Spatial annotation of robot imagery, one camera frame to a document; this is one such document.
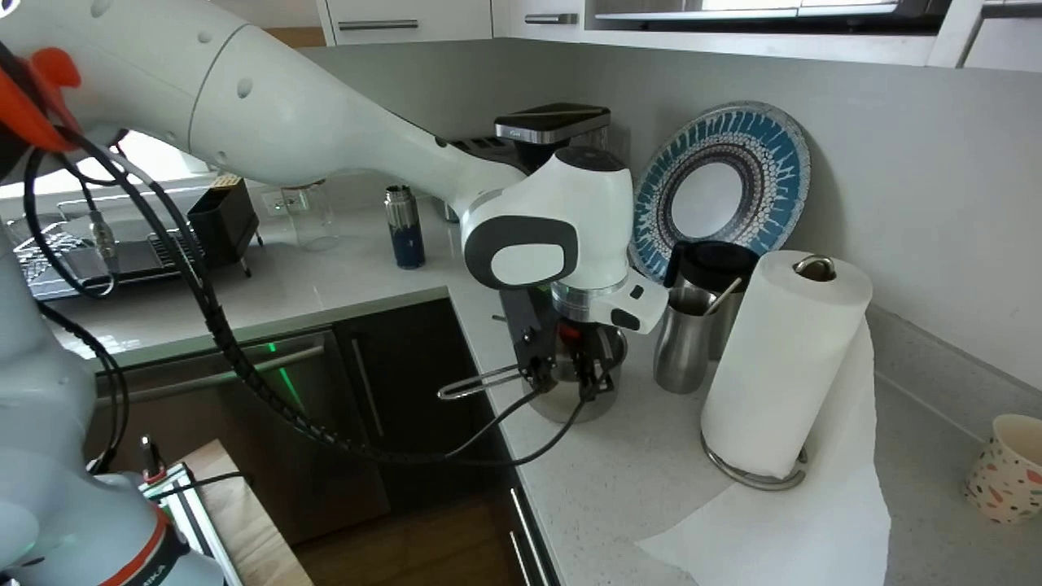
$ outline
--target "kitchen counter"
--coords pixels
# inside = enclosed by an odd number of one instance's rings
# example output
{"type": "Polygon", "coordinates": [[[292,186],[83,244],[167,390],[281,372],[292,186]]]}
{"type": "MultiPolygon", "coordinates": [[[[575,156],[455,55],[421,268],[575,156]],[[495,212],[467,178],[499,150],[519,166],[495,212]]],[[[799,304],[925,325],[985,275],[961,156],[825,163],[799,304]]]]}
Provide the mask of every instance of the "kitchen counter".
{"type": "MultiPolygon", "coordinates": [[[[316,330],[396,306],[451,295],[480,372],[511,365],[499,295],[462,269],[435,206],[424,207],[426,262],[399,269],[375,195],[312,207],[302,218],[266,218],[266,246],[251,250],[253,275],[220,273],[226,312],[240,337],[316,330]]],[[[180,282],[129,291],[121,298],[67,304],[124,365],[211,348],[180,282]]],[[[521,384],[495,387],[502,411],[521,384]]],[[[577,424],[543,460],[521,470],[528,502],[564,583],[690,583],[644,556],[651,537],[720,496],[731,481],[698,443],[705,393],[665,393],[651,382],[651,335],[630,337],[620,399],[577,424]]],[[[525,457],[556,424],[519,411],[505,443],[525,457]]],[[[963,474],[977,443],[879,384],[879,474],[894,512],[894,586],[1040,583],[1042,520],[995,526],[963,504],[963,474]]]]}

